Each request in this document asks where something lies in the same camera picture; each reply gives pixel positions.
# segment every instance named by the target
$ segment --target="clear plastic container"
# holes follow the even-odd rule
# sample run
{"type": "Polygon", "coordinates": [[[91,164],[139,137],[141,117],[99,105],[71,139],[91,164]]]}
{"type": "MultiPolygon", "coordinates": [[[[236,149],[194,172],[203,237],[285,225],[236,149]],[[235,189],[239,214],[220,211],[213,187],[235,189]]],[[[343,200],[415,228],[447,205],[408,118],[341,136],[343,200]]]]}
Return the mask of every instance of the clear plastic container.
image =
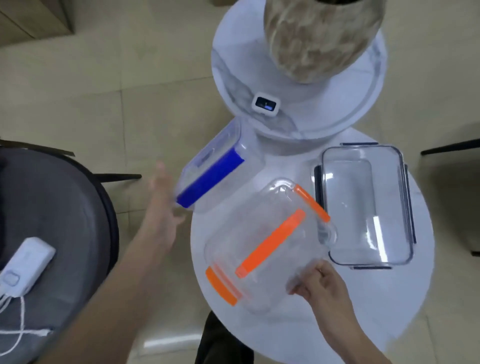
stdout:
{"type": "Polygon", "coordinates": [[[268,312],[336,240],[330,217],[299,185],[278,179],[236,209],[207,241],[206,275],[229,304],[268,312]]]}
{"type": "Polygon", "coordinates": [[[182,170],[177,203],[203,213],[234,193],[265,166],[255,130],[235,117],[182,170]]]}
{"type": "Polygon", "coordinates": [[[330,258],[355,268],[410,262],[415,231],[407,167],[401,152],[349,143],[322,154],[323,206],[338,228],[330,258]]]}

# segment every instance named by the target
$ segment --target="round white table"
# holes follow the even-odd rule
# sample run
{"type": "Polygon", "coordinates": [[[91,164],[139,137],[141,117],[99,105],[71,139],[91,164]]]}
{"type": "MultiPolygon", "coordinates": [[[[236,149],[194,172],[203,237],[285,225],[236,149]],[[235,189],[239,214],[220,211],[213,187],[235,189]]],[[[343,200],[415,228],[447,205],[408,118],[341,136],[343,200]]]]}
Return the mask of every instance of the round white table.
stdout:
{"type": "MultiPolygon", "coordinates": [[[[352,128],[322,145],[286,145],[264,139],[265,169],[213,210],[203,215],[193,214],[192,260],[205,299],[230,332],[262,355],[286,364],[342,363],[327,345],[310,306],[301,297],[285,298],[267,315],[254,315],[241,305],[232,307],[226,303],[205,276],[206,240],[232,209],[274,178],[290,178],[314,195],[312,171],[323,150],[345,142],[372,141],[352,128]]],[[[382,351],[388,342],[402,334],[420,309],[433,272],[434,237],[430,214],[417,184],[411,175],[409,177],[418,242],[413,260],[391,270],[352,270],[335,266],[348,286],[360,325],[382,351]]]]}
{"type": "Polygon", "coordinates": [[[329,137],[356,123],[373,106],[384,84],[387,50],[382,32],[345,71],[303,85],[273,63],[264,36],[264,8],[265,0],[237,1],[215,33],[213,78],[232,114],[249,115],[260,134],[289,141],[329,137]],[[276,117],[251,108],[257,92],[281,100],[276,117]]]}

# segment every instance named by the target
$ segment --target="dark trousers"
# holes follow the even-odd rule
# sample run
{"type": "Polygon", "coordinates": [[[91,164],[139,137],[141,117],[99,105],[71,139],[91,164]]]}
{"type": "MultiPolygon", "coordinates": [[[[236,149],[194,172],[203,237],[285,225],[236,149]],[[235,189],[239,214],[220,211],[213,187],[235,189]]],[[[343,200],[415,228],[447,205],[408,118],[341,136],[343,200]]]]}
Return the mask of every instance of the dark trousers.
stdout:
{"type": "Polygon", "coordinates": [[[253,350],[242,344],[210,312],[195,364],[253,364],[253,350]]]}

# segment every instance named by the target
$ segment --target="hand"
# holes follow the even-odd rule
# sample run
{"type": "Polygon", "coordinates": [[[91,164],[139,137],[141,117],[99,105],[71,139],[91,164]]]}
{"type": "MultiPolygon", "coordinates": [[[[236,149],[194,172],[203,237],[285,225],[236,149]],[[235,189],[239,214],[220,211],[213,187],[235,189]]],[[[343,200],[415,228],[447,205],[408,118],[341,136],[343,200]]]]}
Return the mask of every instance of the hand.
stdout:
{"type": "Polygon", "coordinates": [[[337,353],[364,335],[355,317],[347,286],[329,262],[320,260],[292,293],[302,296],[310,304],[320,331],[337,353]]]}
{"type": "Polygon", "coordinates": [[[151,192],[150,203],[134,241],[141,242],[143,247],[145,245],[150,247],[152,251],[148,249],[149,253],[158,252],[163,255],[172,248],[177,234],[177,226],[185,220],[185,217],[177,217],[173,214],[172,180],[162,162],[157,165],[149,189],[151,192]]]}

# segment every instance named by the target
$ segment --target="floor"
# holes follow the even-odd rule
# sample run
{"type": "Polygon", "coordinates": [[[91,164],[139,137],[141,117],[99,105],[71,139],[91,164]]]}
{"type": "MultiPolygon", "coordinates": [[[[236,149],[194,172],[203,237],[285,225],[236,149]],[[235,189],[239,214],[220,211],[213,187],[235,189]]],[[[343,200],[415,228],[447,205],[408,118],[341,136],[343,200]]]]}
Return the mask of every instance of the floor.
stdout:
{"type": "MultiPolygon", "coordinates": [[[[160,158],[178,177],[231,118],[210,69],[227,8],[208,0],[77,0],[74,7],[74,36],[0,49],[1,138],[72,150],[93,172],[147,176],[160,158]]],[[[480,137],[480,3],[389,0],[384,32],[385,86],[357,127],[405,153],[436,236],[428,298],[388,356],[396,364],[478,363],[480,258],[468,247],[479,246],[471,200],[479,195],[480,151],[422,160],[419,152],[480,137]]],[[[108,192],[123,250],[142,219],[145,188],[122,182],[108,192]]],[[[183,225],[165,264],[169,300],[139,334],[131,364],[194,361],[209,307],[189,233],[183,225]]]]}

